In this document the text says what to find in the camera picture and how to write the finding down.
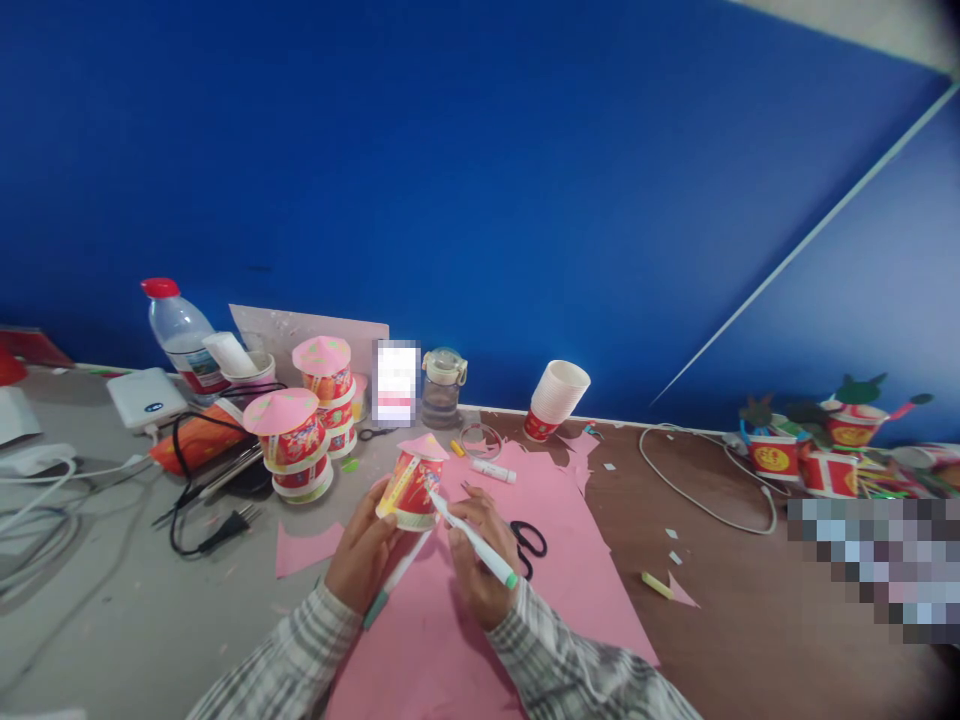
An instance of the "water bottle label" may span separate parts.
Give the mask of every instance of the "water bottle label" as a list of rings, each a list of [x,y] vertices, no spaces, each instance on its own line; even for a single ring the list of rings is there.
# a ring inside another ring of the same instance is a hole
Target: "water bottle label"
[[[173,367],[176,368],[191,389],[198,393],[217,392],[229,383],[220,374],[220,366],[206,348],[188,353],[167,353]]]

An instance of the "wooden table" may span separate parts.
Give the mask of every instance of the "wooden table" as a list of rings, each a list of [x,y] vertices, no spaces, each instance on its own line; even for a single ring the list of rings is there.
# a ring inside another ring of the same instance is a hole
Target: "wooden table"
[[[559,438],[537,445],[524,437],[522,415],[484,413],[484,421],[567,463]],[[584,425],[567,421],[558,432],[572,437]],[[831,579],[831,564],[815,561],[812,544],[789,540],[786,498],[774,495],[779,523],[772,535],[735,530],[651,470],[637,450],[641,428],[598,429],[605,439],[590,454],[587,505],[662,672],[705,718],[935,716],[955,684],[940,652],[901,644],[896,628],[874,622],[873,606],[857,601],[855,585]],[[655,431],[644,443],[661,472],[722,517],[768,526],[758,483],[722,448],[672,436]],[[665,528],[679,539],[671,540]],[[669,559],[670,550],[682,566]],[[701,609],[665,600],[641,582],[645,571],[664,582],[673,572]]]

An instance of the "hand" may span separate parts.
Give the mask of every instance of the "hand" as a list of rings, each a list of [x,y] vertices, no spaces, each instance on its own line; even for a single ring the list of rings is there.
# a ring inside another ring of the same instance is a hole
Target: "hand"
[[[361,615],[370,607],[387,558],[401,535],[394,513],[380,519],[375,511],[388,481],[383,478],[374,484],[360,501],[323,581],[334,597]]]
[[[450,514],[474,525],[477,533],[510,564],[517,577],[523,577],[517,539],[497,514],[493,498],[478,487],[468,487],[467,494],[469,500],[450,505]],[[485,632],[494,630],[513,608],[517,589],[508,590],[497,580],[477,557],[463,530],[450,530],[450,552],[463,599],[480,627]]]

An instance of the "pink paper cone roof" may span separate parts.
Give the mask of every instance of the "pink paper cone roof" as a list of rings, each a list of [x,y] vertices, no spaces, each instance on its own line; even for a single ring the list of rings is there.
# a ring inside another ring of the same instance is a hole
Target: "pink paper cone roof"
[[[402,443],[398,443],[397,447],[405,452],[411,453],[412,455],[425,457],[428,460],[450,459],[450,454],[443,449],[443,446],[441,446],[439,442],[437,442],[437,439],[433,436],[433,433],[421,435],[413,440],[404,440]]]
[[[336,375],[350,364],[350,345],[343,338],[318,335],[293,349],[293,364],[316,377]]]
[[[318,404],[317,396],[306,388],[274,390],[247,406],[243,427],[255,435],[281,435],[313,415]]]

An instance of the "red bottle cap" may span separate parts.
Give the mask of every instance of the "red bottle cap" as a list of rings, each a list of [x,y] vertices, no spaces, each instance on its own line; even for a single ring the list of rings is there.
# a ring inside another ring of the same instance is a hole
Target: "red bottle cap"
[[[147,294],[148,298],[159,300],[165,297],[176,297],[180,294],[180,288],[170,278],[148,278],[140,283],[140,287]]]

